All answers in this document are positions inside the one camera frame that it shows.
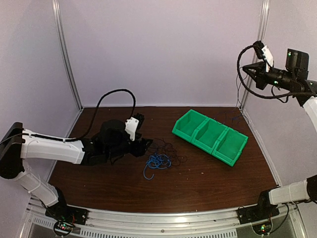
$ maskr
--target black cable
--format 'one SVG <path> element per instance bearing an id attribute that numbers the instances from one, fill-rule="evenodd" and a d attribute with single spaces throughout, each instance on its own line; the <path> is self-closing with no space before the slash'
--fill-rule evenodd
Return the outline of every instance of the black cable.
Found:
<path id="1" fill-rule="evenodd" d="M 187 161 L 187 156 L 178 155 L 172 143 L 165 142 L 162 138 L 155 138 L 152 145 L 147 149 L 146 156 L 155 154 L 166 155 L 171 161 L 171 167 L 180 166 Z"/>
<path id="2" fill-rule="evenodd" d="M 285 204 L 285 206 L 287 207 L 287 213 L 286 213 L 286 216 L 284 217 L 283 221 L 281 222 L 281 224 L 279 224 L 279 226 L 272 232 L 269 232 L 270 234 L 276 232 L 283 224 L 284 222 L 286 221 L 287 217 L 288 217 L 288 214 L 289 214 L 289 206 L 287 204 Z"/>
<path id="3" fill-rule="evenodd" d="M 239 91 L 240 91 L 240 88 L 241 88 L 241 82 L 240 82 L 240 84 L 239 84 L 239 86 L 238 86 L 238 77 L 239 77 L 239 75 L 237 74 L 237 77 L 236 77 L 236 87 L 237 87 L 237 103 L 236 103 L 236 106 L 235 107 L 237 107 L 238 106 L 238 103 L 240 104 L 240 106 L 242 105 L 242 102 L 240 101 L 240 99 L 239 99 Z"/>
<path id="4" fill-rule="evenodd" d="M 10 139 L 12 139 L 12 138 L 14 138 L 14 137 L 16 137 L 16 136 L 21 136 L 21 135 L 28 135 L 28 134 L 27 134 L 27 133 L 20 133 L 20 134 L 16 134 L 16 135 L 10 136 L 10 137 L 8 137 L 7 139 L 1 141 L 1 142 L 0 142 L 0 145 L 3 144 L 3 143 L 5 143 L 6 141 L 8 141 L 8 140 L 10 140 Z"/>
<path id="5" fill-rule="evenodd" d="M 273 88 L 274 88 L 274 87 L 275 87 L 274 85 L 271 87 L 271 94 L 272 94 L 273 96 L 275 96 L 274 91 L 273 91 Z M 283 100 L 280 99 L 280 98 L 277 98 L 277 100 L 279 100 L 279 101 L 282 102 L 282 103 L 287 103 L 287 102 L 288 102 L 288 97 L 289 97 L 289 96 L 286 97 L 285 101 L 283 101 Z"/>
<path id="6" fill-rule="evenodd" d="M 42 206 L 45 208 L 45 210 L 50 214 L 50 216 L 51 216 L 53 219 L 56 220 L 56 222 L 55 222 L 54 225 L 53 225 L 53 232 L 55 233 L 55 235 L 57 235 L 57 236 L 59 236 L 59 237 L 61 237 L 61 236 L 66 237 L 67 235 L 69 235 L 69 234 L 73 231 L 73 229 L 74 229 L 76 226 L 75 226 L 74 224 L 70 224 L 70 223 L 68 223 L 68 222 L 66 222 L 66 221 L 63 221 L 62 219 L 57 218 L 55 215 L 53 215 L 53 214 L 50 212 L 49 208 L 44 204 L 44 202 L 43 202 L 42 200 L 40 200 L 40 202 L 41 202 Z M 69 230 L 67 233 L 58 233 L 58 232 L 56 232 L 55 229 L 56 229 L 56 228 L 59 228 L 59 227 L 58 227 L 58 223 L 66 224 L 67 226 L 69 226 L 69 227 L 71 228 L 71 230 Z"/>
<path id="7" fill-rule="evenodd" d="M 238 60 L 237 60 L 237 71 L 238 71 L 238 75 L 239 75 L 239 79 L 243 85 L 243 87 L 251 94 L 259 97 L 259 98 L 263 98 L 263 99 L 276 99 L 276 98 L 284 98 L 284 97 L 289 97 L 289 96 L 317 96 L 315 93 L 305 93 L 305 92 L 297 92 L 297 93 L 286 93 L 286 94 L 280 94 L 280 95 L 275 95 L 275 96 L 265 96 L 265 95 L 261 95 L 258 94 L 254 91 L 252 91 L 250 88 L 248 88 L 248 86 L 244 83 L 241 72 L 240 72 L 240 61 L 241 61 L 241 57 L 242 55 L 249 49 L 251 48 L 257 48 L 257 46 L 251 45 L 251 46 L 247 46 L 246 48 L 244 48 L 239 56 L 238 56 Z"/>
<path id="8" fill-rule="evenodd" d="M 128 89 L 115 89 L 115 90 L 112 90 L 110 92 L 107 92 L 106 94 L 104 94 L 98 101 L 97 103 L 97 106 L 96 106 L 96 109 L 95 109 L 95 112 L 94 112 L 94 115 L 91 119 L 91 122 L 90 122 L 90 125 L 87 129 L 87 131 L 81 135 L 80 137 L 76 137 L 76 138 L 71 138 L 71 139 L 62 139 L 62 138 L 56 138 L 56 137 L 51 137 L 51 136 L 47 136 L 47 135 L 39 135 L 39 134 L 32 134 L 31 136 L 34 136 L 34 137 L 38 137 L 38 138 L 42 138 L 42 139 L 49 139 L 49 140 L 56 140 L 56 141 L 64 141 L 64 142 L 74 142 L 74 141 L 77 141 L 77 140 L 81 140 L 83 139 L 85 136 L 87 136 L 91 130 L 91 128 L 93 127 L 93 124 L 94 124 L 94 121 L 95 121 L 95 118 L 96 118 L 96 114 L 97 114 L 97 111 L 99 109 L 99 106 L 100 106 L 100 103 L 102 102 L 102 100 L 112 94 L 112 93 L 116 93 L 116 92 L 127 92 L 129 93 L 131 96 L 132 96 L 132 99 L 133 99 L 133 107 L 132 107 L 132 112 L 131 112 L 131 116 L 130 118 L 133 116 L 133 113 L 134 113 L 134 109 L 135 109 L 135 105 L 136 105 L 136 99 L 135 99 L 135 96 L 134 94 L 128 90 Z"/>

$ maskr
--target wooden table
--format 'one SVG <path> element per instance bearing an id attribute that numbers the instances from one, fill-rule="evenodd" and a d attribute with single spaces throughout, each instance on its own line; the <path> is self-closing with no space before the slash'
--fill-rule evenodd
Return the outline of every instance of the wooden table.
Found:
<path id="1" fill-rule="evenodd" d="M 171 133 L 177 119 L 190 108 L 141 107 L 145 115 L 140 130 L 145 138 L 164 138 L 179 155 L 188 159 L 178 167 L 147 170 L 152 180 L 143 177 L 148 156 L 126 155 L 113 166 L 110 163 L 85 167 L 58 162 L 50 183 L 62 189 L 70 205 L 123 212 L 208 211 L 250 205 L 261 191 L 276 184 L 265 158 L 246 121 L 234 108 L 192 108 L 249 136 L 249 141 L 234 167 L 205 153 Z M 85 109 L 71 136 L 83 134 L 94 109 Z M 103 121 L 125 121 L 131 108 L 100 108 L 89 136 L 97 133 Z"/>

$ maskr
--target white wall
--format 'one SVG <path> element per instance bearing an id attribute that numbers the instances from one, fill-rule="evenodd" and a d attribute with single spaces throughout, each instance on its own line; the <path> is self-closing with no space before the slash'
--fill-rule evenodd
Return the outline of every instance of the white wall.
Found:
<path id="1" fill-rule="evenodd" d="M 285 69 L 287 48 L 309 53 L 309 79 L 317 81 L 316 9 L 317 2 L 313 0 L 271 1 L 265 44 L 274 56 L 275 67 L 281 69 Z M 317 174 L 317 134 L 296 99 L 282 104 L 250 95 L 246 109 L 283 185 Z M 315 238 L 317 206 L 303 204 L 300 211 L 309 237 Z"/>
<path id="2" fill-rule="evenodd" d="M 65 136 L 77 110 L 57 41 L 52 1 L 0 1 L 0 137 L 13 122 Z M 47 177 L 52 161 L 32 160 Z M 0 179 L 0 237 L 17 235 L 29 196 Z"/>
<path id="3" fill-rule="evenodd" d="M 83 105 L 95 106 L 116 88 L 132 90 L 139 106 L 235 105 L 237 56 L 256 40 L 261 6 L 261 0 L 61 0 Z M 102 105 L 131 105 L 131 98 L 113 95 Z"/>

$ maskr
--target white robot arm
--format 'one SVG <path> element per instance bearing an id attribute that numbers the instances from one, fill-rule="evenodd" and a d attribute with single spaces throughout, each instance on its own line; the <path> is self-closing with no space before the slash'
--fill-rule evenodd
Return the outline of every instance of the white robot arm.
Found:
<path id="1" fill-rule="evenodd" d="M 260 62 L 245 65 L 243 71 L 256 83 L 258 89 L 264 90 L 270 84 L 273 87 L 283 88 L 289 93 L 283 95 L 265 96 L 254 92 L 244 83 L 240 72 L 241 56 L 248 50 L 254 49 Z M 237 71 L 241 84 L 251 94 L 263 99 L 280 99 L 296 97 L 298 103 L 304 108 L 317 131 L 317 82 L 307 80 L 309 55 L 292 49 L 287 50 L 286 70 L 273 67 L 273 56 L 267 46 L 261 41 L 246 47 L 238 57 Z M 287 186 L 263 191 L 256 206 L 238 209 L 241 224 L 255 222 L 278 215 L 279 204 L 311 202 L 317 200 L 317 175 L 301 182 Z"/>
<path id="2" fill-rule="evenodd" d="M 67 206 L 62 191 L 43 181 L 27 164 L 26 159 L 41 158 L 93 166 L 106 163 L 127 153 L 139 157 L 145 154 L 152 140 L 137 133 L 144 116 L 137 114 L 123 123 L 110 120 L 92 138 L 69 139 L 34 133 L 16 122 L 0 142 L 0 176 L 20 183 L 38 197 L 47 215 L 58 221 L 72 220 L 84 224 L 86 210 Z"/>

